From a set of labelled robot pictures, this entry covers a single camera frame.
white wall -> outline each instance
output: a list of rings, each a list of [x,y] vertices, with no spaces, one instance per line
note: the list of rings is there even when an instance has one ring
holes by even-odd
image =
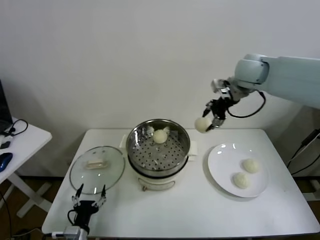
[[[9,106],[53,135],[20,173],[63,176],[90,128],[152,118],[193,128],[218,97],[211,80],[231,76],[245,54],[320,58],[319,9],[317,0],[0,1]],[[232,110],[245,115],[260,104],[252,95]],[[268,96],[259,114],[223,127],[262,128],[277,142],[300,110]]]

blue mouse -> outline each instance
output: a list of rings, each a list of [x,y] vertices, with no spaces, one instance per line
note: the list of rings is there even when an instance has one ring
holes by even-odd
[[[11,152],[5,152],[0,155],[0,172],[6,169],[12,157],[13,154]]]

black cable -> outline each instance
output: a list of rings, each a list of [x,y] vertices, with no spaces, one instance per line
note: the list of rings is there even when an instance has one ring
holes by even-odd
[[[69,222],[70,222],[72,225],[74,225],[75,223],[72,222],[72,221],[71,221],[71,218],[70,218],[70,213],[72,213],[72,212],[75,212],[75,210],[74,210],[74,209],[71,209],[70,211],[68,211],[68,213],[67,213],[66,216],[68,217]]]
[[[301,146],[295,151],[295,153],[293,154],[293,156],[291,157],[291,159],[293,159],[293,158],[297,155],[297,153],[298,153],[303,147],[304,147],[304,146],[301,145]],[[287,164],[286,168],[289,168],[289,166],[290,166],[291,163],[292,163],[292,161],[289,161],[289,163]]]
[[[6,210],[8,212],[8,216],[9,216],[9,226],[10,226],[10,239],[12,239],[12,226],[11,226],[11,216],[10,216],[10,211],[9,211],[9,207],[8,207],[8,204],[7,204],[7,201],[5,200],[5,197],[4,195],[2,194],[2,192],[0,191],[0,195],[3,199],[3,202],[5,204],[5,207],[6,207]]]
[[[14,131],[16,130],[16,129],[15,129],[15,124],[16,124],[17,122],[19,122],[19,121],[24,122],[24,123],[26,124],[25,129],[22,130],[22,131],[20,131],[20,132],[18,132],[18,133],[12,134],[11,136],[17,136],[17,135],[19,135],[19,134],[22,134],[22,133],[25,132],[25,131],[27,130],[27,128],[29,127],[29,124],[28,124],[28,122],[27,122],[26,120],[24,120],[24,119],[18,119],[18,120],[16,120],[16,121],[12,124],[12,127],[11,127],[10,130],[9,130],[9,133],[12,133],[12,132],[14,132]]]
[[[253,115],[257,114],[258,112],[260,112],[260,110],[265,106],[266,104],[266,96],[265,94],[262,92],[262,91],[258,91],[257,92],[259,93],[259,95],[263,98],[263,103],[262,105],[253,113],[249,114],[249,115],[246,115],[246,116],[237,116],[237,115],[233,115],[230,111],[229,111],[229,108],[226,110],[228,112],[228,114],[231,116],[231,117],[234,117],[234,118],[238,118],[238,119],[245,119],[245,118],[249,118],[249,117],[252,117]]]
[[[310,163],[308,166],[306,166],[306,167],[304,167],[304,168],[302,168],[302,169],[300,169],[299,171],[296,171],[296,172],[294,172],[294,173],[291,173],[291,175],[294,175],[294,174],[297,174],[297,173],[300,173],[301,171],[303,171],[303,170],[305,170],[305,169],[307,169],[307,168],[309,168],[311,165],[313,165],[318,159],[320,158],[320,154],[316,157],[316,159],[312,162],[312,163]]]

robotic arm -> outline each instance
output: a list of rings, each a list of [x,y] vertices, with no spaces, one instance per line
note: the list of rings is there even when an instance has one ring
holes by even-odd
[[[202,118],[196,120],[195,128],[201,133],[219,128],[226,119],[226,112],[236,118],[248,118],[259,112],[266,102],[262,91],[320,109],[320,59],[247,54],[237,63],[233,77],[214,79],[211,87],[220,98],[208,102]],[[247,116],[229,112],[230,107],[255,91],[263,98],[258,110]],[[210,112],[212,121],[204,118]]]

